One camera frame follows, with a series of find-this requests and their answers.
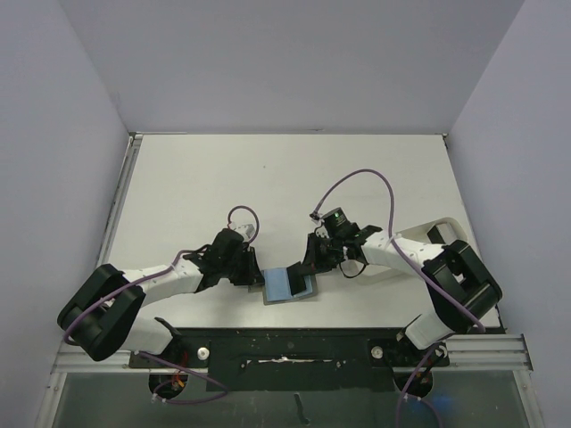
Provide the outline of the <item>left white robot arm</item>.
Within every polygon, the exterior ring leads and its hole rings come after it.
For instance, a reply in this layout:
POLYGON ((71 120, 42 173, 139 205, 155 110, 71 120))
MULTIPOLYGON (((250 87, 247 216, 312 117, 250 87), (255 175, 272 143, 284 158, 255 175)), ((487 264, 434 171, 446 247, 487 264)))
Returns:
POLYGON ((161 366, 178 362, 178 332, 162 317, 140 317, 141 308, 177 295, 203 292, 228 280, 235 286, 263 285, 251 242, 257 232, 247 224, 222 229, 210 244, 182 250, 166 265, 120 270, 96 268, 57 317, 68 344, 94 361, 118 350, 143 351, 161 366))

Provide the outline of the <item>grey card holder wallet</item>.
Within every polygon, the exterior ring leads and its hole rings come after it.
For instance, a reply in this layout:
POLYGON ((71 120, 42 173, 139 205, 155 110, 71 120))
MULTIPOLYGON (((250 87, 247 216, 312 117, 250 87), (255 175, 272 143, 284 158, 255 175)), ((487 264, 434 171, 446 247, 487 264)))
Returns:
POLYGON ((318 294, 317 280, 314 276, 305 276, 305 289, 293 293, 285 267, 263 270, 262 275, 264 285, 249 285, 247 289, 249 293, 260 293, 265 306, 306 300, 318 294))

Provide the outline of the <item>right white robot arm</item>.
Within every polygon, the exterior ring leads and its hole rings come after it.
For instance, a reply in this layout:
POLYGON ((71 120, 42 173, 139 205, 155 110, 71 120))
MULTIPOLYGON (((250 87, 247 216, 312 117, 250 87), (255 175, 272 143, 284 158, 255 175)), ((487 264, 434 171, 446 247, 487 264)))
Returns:
POLYGON ((359 227, 343 210, 329 211, 318 229, 307 235, 301 276, 326 273, 354 260, 419 276, 426 284, 432 308, 402 330, 397 342, 400 359, 418 364, 429 347, 455 333, 469 333, 497 303, 503 292, 485 264, 465 241, 423 243, 390 235, 379 226, 359 227))

